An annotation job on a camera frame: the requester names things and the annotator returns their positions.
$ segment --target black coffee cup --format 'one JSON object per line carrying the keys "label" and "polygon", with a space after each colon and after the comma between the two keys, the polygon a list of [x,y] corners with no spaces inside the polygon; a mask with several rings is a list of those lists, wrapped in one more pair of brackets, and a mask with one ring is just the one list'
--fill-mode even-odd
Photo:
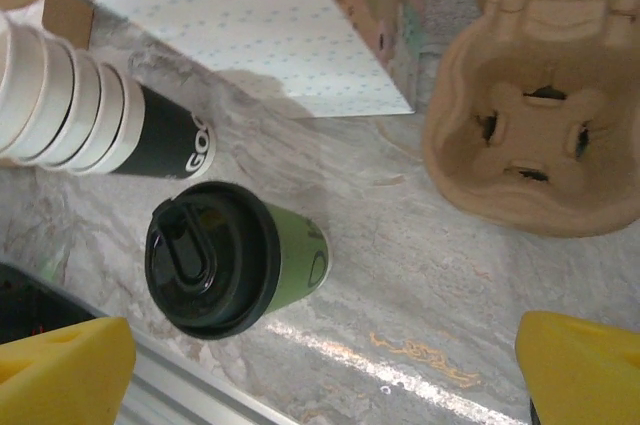
{"label": "black coffee cup", "polygon": [[313,222],[231,183],[206,182],[164,202],[147,235],[153,300],[181,331],[208,340],[306,297],[330,266]]}
{"label": "black coffee cup", "polygon": [[145,112],[134,151],[111,173],[195,178],[215,154],[213,128],[172,100],[142,86]]}

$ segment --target black lid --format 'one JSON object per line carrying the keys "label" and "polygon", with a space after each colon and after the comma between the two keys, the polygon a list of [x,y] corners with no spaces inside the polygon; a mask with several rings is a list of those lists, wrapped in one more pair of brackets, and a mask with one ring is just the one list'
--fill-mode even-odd
{"label": "black lid", "polygon": [[233,188],[196,187],[154,211],[145,275],[176,327],[219,339],[250,327],[268,307],[280,272],[279,240],[259,200]]}

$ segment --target gray marble surface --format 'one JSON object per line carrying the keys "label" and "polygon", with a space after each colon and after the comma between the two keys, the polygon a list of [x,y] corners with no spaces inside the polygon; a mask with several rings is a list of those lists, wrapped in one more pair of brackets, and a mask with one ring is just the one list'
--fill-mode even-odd
{"label": "gray marble surface", "polygon": [[[424,101],[441,48],[425,56]],[[151,301],[143,245],[151,211],[189,184],[33,169],[0,170],[2,254],[41,273],[59,265],[67,290],[301,423],[528,423],[513,352],[523,312],[640,328],[640,224],[557,240],[458,212],[422,165],[424,106],[286,120],[104,12],[92,49],[211,120],[218,152],[203,180],[312,218],[329,236],[332,274],[238,337],[188,338]]]}

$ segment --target stacked paper cup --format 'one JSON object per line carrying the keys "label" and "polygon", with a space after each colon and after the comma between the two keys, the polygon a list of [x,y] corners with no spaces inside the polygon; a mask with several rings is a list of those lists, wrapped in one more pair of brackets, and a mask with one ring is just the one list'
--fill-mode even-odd
{"label": "stacked paper cup", "polygon": [[210,125],[48,32],[0,14],[0,158],[73,174],[192,178]]}

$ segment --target dotted pattern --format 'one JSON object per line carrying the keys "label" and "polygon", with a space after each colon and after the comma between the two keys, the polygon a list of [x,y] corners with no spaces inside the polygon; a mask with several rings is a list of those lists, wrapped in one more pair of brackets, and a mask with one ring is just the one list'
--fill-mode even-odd
{"label": "dotted pattern", "polygon": [[300,115],[411,112],[333,0],[96,1],[258,99],[295,100]]}

